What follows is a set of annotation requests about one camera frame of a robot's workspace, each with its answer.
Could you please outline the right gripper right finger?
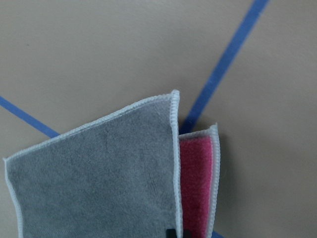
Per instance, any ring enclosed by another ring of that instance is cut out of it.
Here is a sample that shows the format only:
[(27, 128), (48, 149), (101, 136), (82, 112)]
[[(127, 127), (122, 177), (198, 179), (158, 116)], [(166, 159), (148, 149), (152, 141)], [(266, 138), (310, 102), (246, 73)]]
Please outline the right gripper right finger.
[(183, 238), (191, 238), (191, 232), (189, 230), (184, 230)]

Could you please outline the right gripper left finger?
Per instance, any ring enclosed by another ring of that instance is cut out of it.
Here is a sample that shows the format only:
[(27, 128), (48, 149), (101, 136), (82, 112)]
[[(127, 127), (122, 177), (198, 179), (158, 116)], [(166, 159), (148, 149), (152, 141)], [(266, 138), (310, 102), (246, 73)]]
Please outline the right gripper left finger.
[(176, 230), (175, 229), (167, 229), (165, 233), (166, 238), (176, 238)]

